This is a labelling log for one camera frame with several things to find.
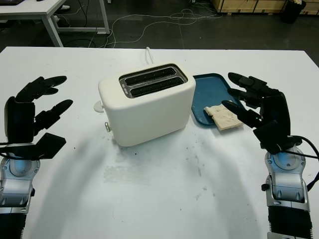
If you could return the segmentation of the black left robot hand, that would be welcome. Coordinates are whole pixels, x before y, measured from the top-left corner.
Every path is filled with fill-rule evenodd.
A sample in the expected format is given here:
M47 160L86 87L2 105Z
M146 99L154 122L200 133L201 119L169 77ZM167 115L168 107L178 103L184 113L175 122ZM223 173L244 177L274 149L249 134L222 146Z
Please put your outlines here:
M51 78L38 77L27 83L16 96L11 96L4 107L4 131L7 144L31 143L43 129L49 129L60 120L60 116L70 108L73 101L61 101L52 109L35 113L34 100L42 96L54 95L57 86L67 80L66 76Z

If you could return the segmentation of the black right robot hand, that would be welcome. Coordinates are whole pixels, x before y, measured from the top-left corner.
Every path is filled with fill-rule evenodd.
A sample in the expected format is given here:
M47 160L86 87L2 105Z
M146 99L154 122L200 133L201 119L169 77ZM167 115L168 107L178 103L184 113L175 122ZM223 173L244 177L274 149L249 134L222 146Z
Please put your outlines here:
M244 91L230 88L227 90L232 97L243 101L250 110L223 100L222 104L234 113L237 118L251 128L260 128L275 121L279 129L285 134L291 134L291 121L288 104L283 92L270 88L267 82L253 76L243 76L229 72L229 80Z

